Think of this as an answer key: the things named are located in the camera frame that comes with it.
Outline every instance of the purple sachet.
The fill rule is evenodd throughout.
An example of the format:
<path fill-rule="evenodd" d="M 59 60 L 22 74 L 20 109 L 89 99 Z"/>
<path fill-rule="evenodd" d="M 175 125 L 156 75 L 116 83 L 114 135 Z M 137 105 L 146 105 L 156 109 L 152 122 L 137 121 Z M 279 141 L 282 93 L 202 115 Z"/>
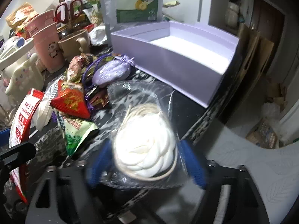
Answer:
<path fill-rule="evenodd" d="M 134 66 L 133 59 L 126 55 L 116 56 L 114 60 L 109 61 L 95 72 L 92 78 L 93 85 L 104 88 L 115 81 L 125 80 L 130 75 L 130 66 Z"/>

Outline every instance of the pink paper cup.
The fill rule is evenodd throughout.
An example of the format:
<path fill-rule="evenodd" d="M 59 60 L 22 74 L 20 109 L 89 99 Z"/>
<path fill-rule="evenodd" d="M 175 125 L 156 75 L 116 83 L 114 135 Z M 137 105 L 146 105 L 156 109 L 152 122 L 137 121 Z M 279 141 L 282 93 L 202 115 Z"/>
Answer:
<path fill-rule="evenodd" d="M 32 37 L 45 27 L 54 23 L 54 10 L 48 10 L 40 15 L 36 16 L 34 19 L 28 22 L 25 29 L 28 31 L 29 35 Z"/>
<path fill-rule="evenodd" d="M 53 23 L 33 35 L 36 51 L 50 73 L 58 71 L 64 65 L 64 57 L 58 46 L 59 37 L 56 23 Z"/>

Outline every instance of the lavender box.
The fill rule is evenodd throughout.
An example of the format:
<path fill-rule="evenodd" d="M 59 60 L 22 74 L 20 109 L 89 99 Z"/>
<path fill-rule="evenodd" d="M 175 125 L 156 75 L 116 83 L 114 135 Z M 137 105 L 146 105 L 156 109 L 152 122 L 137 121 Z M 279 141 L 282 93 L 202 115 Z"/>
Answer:
<path fill-rule="evenodd" d="M 113 51 L 136 68 L 207 108 L 231 63 L 239 38 L 209 25 L 144 24 L 111 34 Z"/>

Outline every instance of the mug handle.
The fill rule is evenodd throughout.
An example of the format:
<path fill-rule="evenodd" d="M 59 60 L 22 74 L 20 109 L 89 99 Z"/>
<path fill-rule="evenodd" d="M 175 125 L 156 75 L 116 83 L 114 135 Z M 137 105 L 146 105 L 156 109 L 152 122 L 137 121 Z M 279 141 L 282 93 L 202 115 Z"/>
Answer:
<path fill-rule="evenodd" d="M 79 48 L 79 50 L 81 52 L 83 52 L 83 53 L 90 52 L 88 43 L 85 38 L 83 38 L 83 37 L 77 38 L 76 42 L 78 42 L 80 44 L 81 47 Z"/>

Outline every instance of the leaf pattern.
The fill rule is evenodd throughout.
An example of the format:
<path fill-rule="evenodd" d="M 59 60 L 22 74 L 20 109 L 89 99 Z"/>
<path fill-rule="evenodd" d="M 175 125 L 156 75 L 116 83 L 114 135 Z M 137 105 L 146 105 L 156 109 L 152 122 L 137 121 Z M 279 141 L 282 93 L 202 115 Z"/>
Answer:
<path fill-rule="evenodd" d="M 299 175 L 294 174 L 284 177 L 272 183 L 268 188 L 266 198 L 270 203 L 277 203 L 283 201 L 285 198 L 290 197 L 297 189 L 299 183 Z"/>
<path fill-rule="evenodd" d="M 279 175 L 288 174 L 293 167 L 293 161 L 291 158 L 269 161 L 266 162 L 266 164 L 273 170 L 273 172 Z"/>
<path fill-rule="evenodd" d="M 246 160 L 246 150 L 231 141 L 227 141 L 219 146 L 209 159 L 217 159 L 217 162 L 223 166 L 235 167 Z"/>
<path fill-rule="evenodd" d="M 293 145 L 285 146 L 283 148 L 278 149 L 278 154 L 282 156 L 294 156 L 299 155 L 299 148 L 294 147 Z"/>

